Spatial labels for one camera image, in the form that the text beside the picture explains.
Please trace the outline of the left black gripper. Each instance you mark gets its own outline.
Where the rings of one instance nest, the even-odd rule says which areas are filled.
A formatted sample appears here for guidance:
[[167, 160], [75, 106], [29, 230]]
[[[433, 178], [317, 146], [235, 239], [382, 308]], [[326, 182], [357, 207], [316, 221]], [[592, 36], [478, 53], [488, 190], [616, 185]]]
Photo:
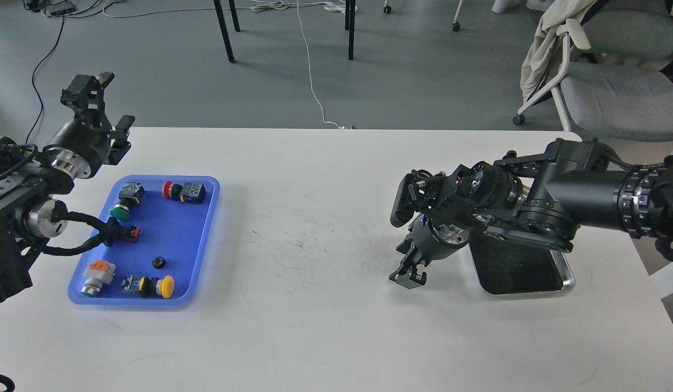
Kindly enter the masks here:
[[60, 103], [74, 112], [45, 147], [47, 163], [71, 179], [89, 179], [100, 167], [117, 166], [131, 149], [128, 141], [135, 122], [132, 115], [124, 115], [112, 130], [105, 118], [103, 90], [113, 80], [112, 72], [98, 76], [76, 75], [61, 92]]

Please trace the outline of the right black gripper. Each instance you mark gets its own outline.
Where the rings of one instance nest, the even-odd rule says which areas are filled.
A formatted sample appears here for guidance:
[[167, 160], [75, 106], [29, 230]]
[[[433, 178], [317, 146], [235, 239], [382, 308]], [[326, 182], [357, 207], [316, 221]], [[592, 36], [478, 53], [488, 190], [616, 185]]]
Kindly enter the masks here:
[[426, 285], [424, 269], [431, 261], [444, 260], [468, 244], [470, 231], [420, 215], [409, 225], [409, 233], [396, 246], [404, 257], [389, 280], [413, 289]]

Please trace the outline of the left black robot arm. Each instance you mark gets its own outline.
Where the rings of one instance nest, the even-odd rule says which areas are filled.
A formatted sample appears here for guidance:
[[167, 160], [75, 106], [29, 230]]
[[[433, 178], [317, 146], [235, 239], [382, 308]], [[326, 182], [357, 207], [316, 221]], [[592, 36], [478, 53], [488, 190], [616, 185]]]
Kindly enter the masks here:
[[136, 241], [137, 226], [110, 217], [68, 211], [55, 199], [72, 191], [77, 178], [95, 176], [101, 166], [115, 166], [130, 150], [135, 118], [125, 115], [112, 126], [103, 92], [111, 72], [76, 75], [61, 95], [74, 118], [45, 148], [0, 139], [0, 303], [32, 286], [29, 270], [41, 254], [80, 255], [100, 244]]

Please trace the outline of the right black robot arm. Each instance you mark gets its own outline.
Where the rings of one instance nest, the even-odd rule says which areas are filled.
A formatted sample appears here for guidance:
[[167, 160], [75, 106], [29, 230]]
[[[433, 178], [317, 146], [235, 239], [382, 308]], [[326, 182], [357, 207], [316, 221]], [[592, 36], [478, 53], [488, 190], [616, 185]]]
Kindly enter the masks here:
[[511, 150], [452, 174], [414, 170], [399, 185], [390, 222], [408, 233], [389, 279], [409, 289], [424, 285], [426, 266], [463, 248], [473, 231], [569, 253], [580, 226], [615, 229], [655, 238], [673, 262], [673, 155], [640, 166], [601, 142], [558, 138], [542, 154]]

